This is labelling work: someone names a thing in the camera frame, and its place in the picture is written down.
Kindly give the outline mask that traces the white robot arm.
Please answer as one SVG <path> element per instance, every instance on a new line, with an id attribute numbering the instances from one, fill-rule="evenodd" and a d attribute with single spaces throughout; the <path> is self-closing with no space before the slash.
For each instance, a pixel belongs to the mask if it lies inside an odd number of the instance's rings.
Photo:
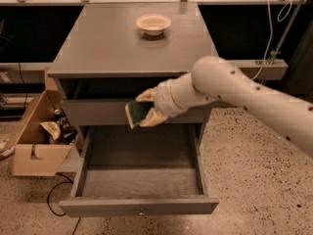
<path id="1" fill-rule="evenodd" d="M 199 59 L 190 72 L 159 83 L 136 100 L 154 104 L 140 121 L 145 127 L 156 126 L 193 107 L 223 101 L 243 108 L 313 157 L 313 104 L 256 83 L 219 57 Z"/>

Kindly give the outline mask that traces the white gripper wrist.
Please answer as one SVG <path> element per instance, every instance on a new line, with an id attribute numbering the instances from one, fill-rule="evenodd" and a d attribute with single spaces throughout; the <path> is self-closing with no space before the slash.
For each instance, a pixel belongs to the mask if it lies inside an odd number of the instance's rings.
<path id="1" fill-rule="evenodd" d="M 149 109 L 147 115 L 140 121 L 141 127 L 157 126 L 169 118 L 175 118 L 186 112 L 180 108 L 171 94 L 172 79 L 161 82 L 156 88 L 149 88 L 139 94 L 136 102 L 155 102 L 156 108 Z"/>

